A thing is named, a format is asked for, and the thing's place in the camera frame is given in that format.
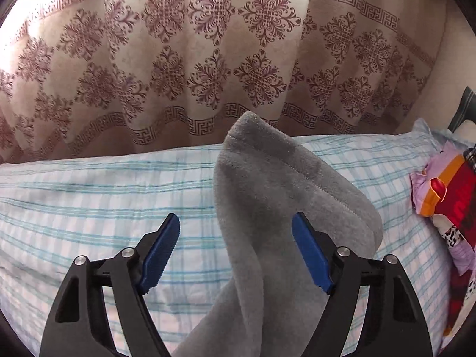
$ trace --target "patterned curtain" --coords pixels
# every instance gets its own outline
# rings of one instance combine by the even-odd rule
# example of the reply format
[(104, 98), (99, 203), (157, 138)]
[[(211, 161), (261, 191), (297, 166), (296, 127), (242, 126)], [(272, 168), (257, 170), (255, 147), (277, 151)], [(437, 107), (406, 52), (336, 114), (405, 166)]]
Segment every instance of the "patterned curtain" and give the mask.
[(43, 0), (0, 58), (0, 156), (392, 133), (435, 63), (445, 0)]

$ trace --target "blue and white checkered sheet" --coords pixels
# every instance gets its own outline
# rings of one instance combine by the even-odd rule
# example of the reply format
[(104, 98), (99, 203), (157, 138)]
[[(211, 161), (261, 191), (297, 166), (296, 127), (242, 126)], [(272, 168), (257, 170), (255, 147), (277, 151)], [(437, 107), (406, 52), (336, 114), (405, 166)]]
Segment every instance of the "blue and white checkered sheet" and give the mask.
[[(450, 259), (429, 221), (410, 202), (408, 174), (440, 144), (419, 123), (401, 136), (296, 137), (358, 187), (384, 222), (376, 254), (397, 255), (425, 313), (433, 349), (446, 325)], [(170, 350), (210, 310), (231, 276), (213, 200), (220, 145), (122, 157), (0, 166), (0, 308), (20, 339), (39, 354), (49, 309), (72, 260), (115, 255), (157, 230), (169, 212), (181, 237), (159, 286), (145, 300)], [(109, 322), (128, 354), (110, 288)], [(367, 291), (361, 289), (344, 353), (358, 341)]]

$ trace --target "metal screw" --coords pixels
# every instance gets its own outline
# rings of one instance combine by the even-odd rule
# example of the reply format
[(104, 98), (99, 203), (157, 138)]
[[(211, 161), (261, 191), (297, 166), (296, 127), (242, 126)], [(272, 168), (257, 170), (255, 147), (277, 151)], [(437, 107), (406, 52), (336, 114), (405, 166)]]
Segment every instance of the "metal screw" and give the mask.
[(337, 249), (337, 254), (339, 254), (342, 257), (347, 257), (350, 255), (350, 250), (347, 247), (339, 247)]
[(79, 255), (76, 259), (74, 259), (74, 264), (76, 264), (76, 266), (81, 266), (84, 263), (86, 263), (86, 257), (83, 255)]
[(386, 256), (387, 262), (390, 264), (397, 264), (398, 263), (398, 258), (395, 255), (387, 255)]
[(132, 255), (134, 255), (134, 252), (135, 252), (134, 248), (127, 247), (122, 250), (121, 255), (123, 257), (131, 257)]

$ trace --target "plaid fabric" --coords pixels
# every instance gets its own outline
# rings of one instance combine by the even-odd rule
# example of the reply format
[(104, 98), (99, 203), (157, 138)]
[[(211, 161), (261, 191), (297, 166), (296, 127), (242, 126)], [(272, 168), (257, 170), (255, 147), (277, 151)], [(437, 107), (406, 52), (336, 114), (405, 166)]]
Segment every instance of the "plaid fabric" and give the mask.
[(463, 153), (465, 160), (473, 168), (476, 173), (476, 145), (472, 149), (468, 149)]
[[(394, 253), (412, 281), (434, 351), (448, 311), (451, 261), (429, 221), (413, 213), (409, 173), (421, 170), (440, 145), (423, 125), (401, 136), (297, 137), (354, 183), (384, 222), (381, 259)], [(47, 315), (72, 260), (115, 255), (156, 230), (168, 212), (181, 237), (158, 288), (146, 302), (172, 350), (209, 311), (231, 276), (213, 202), (219, 145), (122, 157), (0, 166), (0, 307), (21, 340), (38, 355)], [(362, 288), (344, 353), (363, 323)], [(127, 354), (111, 289), (109, 321)]]

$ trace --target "gray blanket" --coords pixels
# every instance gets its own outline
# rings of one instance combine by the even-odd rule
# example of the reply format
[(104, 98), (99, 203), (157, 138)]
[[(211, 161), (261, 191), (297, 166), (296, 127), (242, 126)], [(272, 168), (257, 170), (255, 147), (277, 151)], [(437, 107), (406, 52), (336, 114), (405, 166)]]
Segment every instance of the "gray blanket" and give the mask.
[(175, 357), (300, 357), (327, 295), (291, 233), (303, 211), (336, 245), (372, 257), (382, 222), (350, 182), (251, 112), (229, 131), (215, 167), (215, 202), (233, 278)]

